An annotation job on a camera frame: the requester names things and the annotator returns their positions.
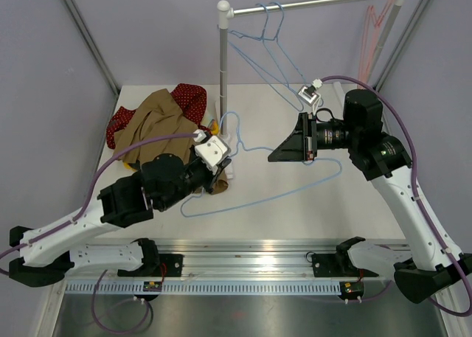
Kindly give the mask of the floral pastel skirt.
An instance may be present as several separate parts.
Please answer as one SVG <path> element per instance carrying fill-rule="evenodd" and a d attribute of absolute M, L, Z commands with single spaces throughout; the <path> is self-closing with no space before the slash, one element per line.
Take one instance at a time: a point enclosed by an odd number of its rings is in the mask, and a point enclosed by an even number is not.
<path fill-rule="evenodd" d="M 206 128 L 210 133 L 219 133 L 219 124 L 217 117 L 210 111 L 206 110 L 201 120 L 201 126 Z"/>

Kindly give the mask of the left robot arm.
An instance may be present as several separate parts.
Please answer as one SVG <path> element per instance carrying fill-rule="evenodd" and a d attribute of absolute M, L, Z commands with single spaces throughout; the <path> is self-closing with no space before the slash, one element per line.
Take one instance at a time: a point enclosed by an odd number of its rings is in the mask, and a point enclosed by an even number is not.
<path fill-rule="evenodd" d="M 19 257 L 7 276 L 31 288 L 60 282 L 77 273 L 115 270 L 120 277 L 159 274 L 161 257 L 154 240 L 138 238 L 121 245 L 93 245 L 91 239 L 153 219 L 197 190 L 210 191 L 230 164 L 226 157 L 209 167 L 192 155 L 188 164 L 165 153 L 143 164 L 131 176 L 100 190 L 89 205 L 40 229 L 17 226 L 10 245 Z"/>

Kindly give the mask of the red polka-dot skirt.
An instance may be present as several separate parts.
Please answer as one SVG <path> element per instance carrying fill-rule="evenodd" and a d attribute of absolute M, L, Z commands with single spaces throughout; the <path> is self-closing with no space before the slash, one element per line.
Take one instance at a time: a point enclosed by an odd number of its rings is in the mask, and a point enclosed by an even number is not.
<path fill-rule="evenodd" d="M 201 124 L 207 109 L 207 91 L 203 87 L 179 83 L 170 92 L 170 95 L 188 120 L 194 122 L 200 129 L 210 131 L 210 128 Z M 129 110 L 120 106 L 118 111 L 112 116 L 105 133 L 108 148 L 114 149 L 116 147 L 115 133 L 124 130 L 135 113 L 136 110 Z"/>

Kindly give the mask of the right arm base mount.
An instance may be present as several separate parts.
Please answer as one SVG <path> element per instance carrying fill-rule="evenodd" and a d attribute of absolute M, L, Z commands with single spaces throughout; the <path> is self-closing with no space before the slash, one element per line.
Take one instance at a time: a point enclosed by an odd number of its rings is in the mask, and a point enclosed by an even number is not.
<path fill-rule="evenodd" d="M 310 263 L 315 277 L 343 277 L 343 278 L 359 278 L 359 277 L 379 277 L 378 274 L 368 270 L 356 268 L 350 259 L 342 254 L 337 253 L 315 253 L 309 251 L 305 254 L 305 259 Z"/>

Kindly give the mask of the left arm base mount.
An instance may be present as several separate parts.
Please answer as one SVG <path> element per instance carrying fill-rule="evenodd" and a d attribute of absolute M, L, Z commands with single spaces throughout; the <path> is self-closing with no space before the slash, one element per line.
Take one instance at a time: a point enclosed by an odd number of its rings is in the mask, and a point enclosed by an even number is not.
<path fill-rule="evenodd" d="M 159 265 L 144 263 L 134 271 L 118 270 L 118 277 L 181 277 L 184 263 L 182 254 L 160 254 Z"/>

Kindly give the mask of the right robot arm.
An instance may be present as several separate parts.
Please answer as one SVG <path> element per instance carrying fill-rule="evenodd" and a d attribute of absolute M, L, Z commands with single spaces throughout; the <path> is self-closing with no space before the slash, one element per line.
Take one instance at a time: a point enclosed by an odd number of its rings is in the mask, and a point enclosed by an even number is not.
<path fill-rule="evenodd" d="M 410 255 L 354 237 L 336 247 L 335 267 L 343 275 L 369 271 L 395 282 L 420 303 L 471 274 L 471 255 L 463 252 L 420 198 L 412 179 L 413 161 L 401 141 L 384 132 L 383 105 L 371 91 L 355 89 L 344 97 L 342 119 L 321 121 L 315 112 L 299 114 L 294 130 L 268 156 L 269 162 L 309 162 L 320 150 L 345 149 L 353 165 L 378 191 L 404 234 Z"/>

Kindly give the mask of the tan skirt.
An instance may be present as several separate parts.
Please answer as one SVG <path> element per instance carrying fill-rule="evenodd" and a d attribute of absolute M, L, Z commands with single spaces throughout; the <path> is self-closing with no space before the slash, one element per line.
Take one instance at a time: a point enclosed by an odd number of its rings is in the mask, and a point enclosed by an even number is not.
<path fill-rule="evenodd" d="M 193 133 L 200 129 L 188 120 L 183 111 L 170 95 L 171 91 L 163 88 L 152 92 L 139 105 L 127 127 L 114 135 L 115 153 L 144 140 L 172 134 Z M 167 139 L 143 145 L 125 154 L 120 160 L 130 167 L 138 168 L 141 164 L 154 160 L 163 153 L 179 157 L 185 164 L 190 159 L 190 148 L 195 142 L 190 138 Z"/>

